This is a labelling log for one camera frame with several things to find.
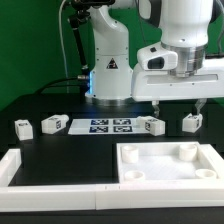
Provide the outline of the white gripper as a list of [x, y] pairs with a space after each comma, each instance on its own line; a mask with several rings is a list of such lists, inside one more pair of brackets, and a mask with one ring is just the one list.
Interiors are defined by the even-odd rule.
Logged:
[[195, 108], [199, 115], [206, 98], [224, 97], [224, 62], [205, 61], [195, 75], [176, 77], [166, 71], [144, 71], [134, 68], [131, 94], [135, 101], [152, 101], [154, 116], [159, 117], [159, 101], [198, 99]]

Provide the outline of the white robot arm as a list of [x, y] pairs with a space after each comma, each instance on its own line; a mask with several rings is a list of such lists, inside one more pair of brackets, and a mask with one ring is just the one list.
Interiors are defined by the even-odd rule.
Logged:
[[[224, 96], [222, 53], [207, 56], [208, 25], [224, 18], [224, 0], [71, 0], [80, 22], [94, 32], [95, 67], [88, 100], [119, 105], [129, 99], [158, 103], [194, 99], [194, 114], [209, 98]], [[137, 52], [129, 66], [127, 28], [111, 18], [110, 8], [132, 8], [147, 24], [159, 28], [159, 42]]]

